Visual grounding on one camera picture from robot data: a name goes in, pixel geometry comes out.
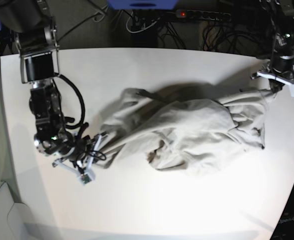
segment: crumpled fabric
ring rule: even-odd
[[[114,159],[144,154],[159,171],[215,173],[241,154],[264,149],[264,120],[275,95],[253,90],[216,100],[168,101],[143,89],[123,92],[120,107],[101,126],[100,151]]]

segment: cloth fold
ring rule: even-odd
[[[119,109],[101,126],[108,135],[98,165],[144,153],[159,171],[205,175],[224,168],[239,154],[264,149],[264,120],[275,95],[253,90],[217,100],[170,102],[143,89],[126,89]]]

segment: blue object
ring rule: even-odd
[[[173,9],[178,0],[108,0],[114,9]]]

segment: white table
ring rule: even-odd
[[[33,146],[30,86],[21,84],[19,64],[17,55],[1,58],[5,111],[21,197],[44,239],[140,239],[118,238],[129,234],[157,240],[269,240],[294,183],[294,98],[286,87],[270,106],[265,150],[235,159],[218,174],[196,178],[159,172],[135,155],[109,169],[94,168],[97,180],[81,186],[70,172],[52,168],[53,158]],[[63,50],[60,66],[84,97],[92,136],[125,88],[156,91],[197,82],[209,97],[237,92],[260,62],[201,51],[101,48]],[[57,82],[64,114],[79,120],[75,94]]]

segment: white cloth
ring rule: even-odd
[[[216,101],[168,102],[145,90],[127,89],[119,110],[101,127],[108,136],[100,151],[109,161],[99,165],[107,168],[115,156],[145,153],[156,170],[216,172],[239,154],[264,148],[264,119],[274,97],[268,90],[254,90]]]

